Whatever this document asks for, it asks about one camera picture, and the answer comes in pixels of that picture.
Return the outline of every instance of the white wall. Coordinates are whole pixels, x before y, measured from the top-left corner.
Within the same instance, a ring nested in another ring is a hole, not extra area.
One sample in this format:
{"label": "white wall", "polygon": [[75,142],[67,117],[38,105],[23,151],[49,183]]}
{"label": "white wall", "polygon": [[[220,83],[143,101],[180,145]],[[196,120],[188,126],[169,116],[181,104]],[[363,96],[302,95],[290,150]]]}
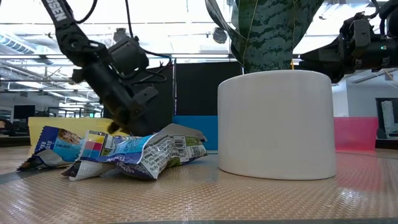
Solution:
{"label": "white wall", "polygon": [[348,97],[346,81],[339,82],[331,88],[333,92],[333,116],[348,116]]}
{"label": "white wall", "polygon": [[348,83],[347,96],[349,116],[377,117],[376,98],[398,98],[398,89],[390,85],[366,86]]}
{"label": "white wall", "polygon": [[19,93],[0,93],[0,106],[14,109],[14,105],[35,105],[35,109],[43,111],[49,106],[59,106],[59,101],[51,96],[39,96],[28,92],[28,97]]}

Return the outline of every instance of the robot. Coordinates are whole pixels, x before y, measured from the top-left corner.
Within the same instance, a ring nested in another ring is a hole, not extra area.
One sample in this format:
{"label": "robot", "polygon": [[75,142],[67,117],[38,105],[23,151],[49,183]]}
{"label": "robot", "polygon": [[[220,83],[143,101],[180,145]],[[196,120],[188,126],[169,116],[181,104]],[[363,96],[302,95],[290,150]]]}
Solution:
{"label": "robot", "polygon": [[[146,71],[149,65],[146,53],[166,57],[148,52],[139,46],[138,38],[133,37],[130,20],[130,37],[126,36],[107,49],[104,44],[88,39],[78,26],[90,16],[97,0],[94,0],[89,14],[81,21],[74,19],[66,0],[42,2],[54,23],[61,52],[81,68],[74,70],[72,80],[76,83],[85,80],[111,112],[114,122],[108,131],[113,133],[121,128],[137,136],[152,134],[146,126],[143,114],[147,110],[146,104],[158,92],[152,87],[147,87],[133,94],[131,86],[164,81],[165,77],[160,73],[172,65],[171,58],[166,66],[157,73],[152,72],[145,80],[128,82],[139,72]],[[373,3],[376,6],[373,15],[366,16],[360,12],[347,19],[340,29],[339,36],[331,44],[300,56],[300,67],[324,73],[332,82],[339,82],[344,74],[356,70],[378,71],[382,68],[398,67],[398,24],[393,23],[398,20],[398,0],[390,0],[381,8],[375,0]],[[382,19],[381,34],[375,34],[369,23],[377,14]],[[387,35],[384,32],[385,21]],[[149,81],[155,76],[162,80]]]}

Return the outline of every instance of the chip bag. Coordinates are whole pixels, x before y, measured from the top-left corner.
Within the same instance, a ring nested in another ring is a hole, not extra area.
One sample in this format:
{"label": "chip bag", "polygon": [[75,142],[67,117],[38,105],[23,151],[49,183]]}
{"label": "chip bag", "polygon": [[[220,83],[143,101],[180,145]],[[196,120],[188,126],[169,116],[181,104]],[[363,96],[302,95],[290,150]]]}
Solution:
{"label": "chip bag", "polygon": [[33,155],[17,170],[70,165],[78,159],[82,142],[82,137],[70,131],[44,126]]}
{"label": "chip bag", "polygon": [[80,180],[117,169],[140,179],[157,179],[165,168],[206,156],[202,141],[206,137],[200,131],[177,124],[146,137],[112,137],[88,131],[81,157],[63,175]]}

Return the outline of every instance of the plant pot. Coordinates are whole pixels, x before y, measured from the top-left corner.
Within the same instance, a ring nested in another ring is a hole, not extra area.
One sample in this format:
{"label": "plant pot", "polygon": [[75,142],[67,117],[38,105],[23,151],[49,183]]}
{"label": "plant pot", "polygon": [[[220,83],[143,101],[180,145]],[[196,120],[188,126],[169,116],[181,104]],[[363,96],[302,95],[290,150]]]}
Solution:
{"label": "plant pot", "polygon": [[330,79],[303,70],[257,72],[218,87],[220,169],[314,180],[336,174]]}

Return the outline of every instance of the textured mat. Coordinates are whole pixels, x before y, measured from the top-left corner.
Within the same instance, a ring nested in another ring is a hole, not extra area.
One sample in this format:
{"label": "textured mat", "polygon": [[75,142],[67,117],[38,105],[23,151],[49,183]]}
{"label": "textured mat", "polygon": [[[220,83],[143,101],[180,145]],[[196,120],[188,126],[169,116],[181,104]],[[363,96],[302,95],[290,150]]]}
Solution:
{"label": "textured mat", "polygon": [[0,222],[398,222],[386,219],[398,217],[398,160],[394,157],[339,153],[337,176],[315,181],[228,174],[218,169],[217,157],[209,155],[171,168],[157,181],[113,173],[70,182],[60,175],[61,170],[1,175]]}

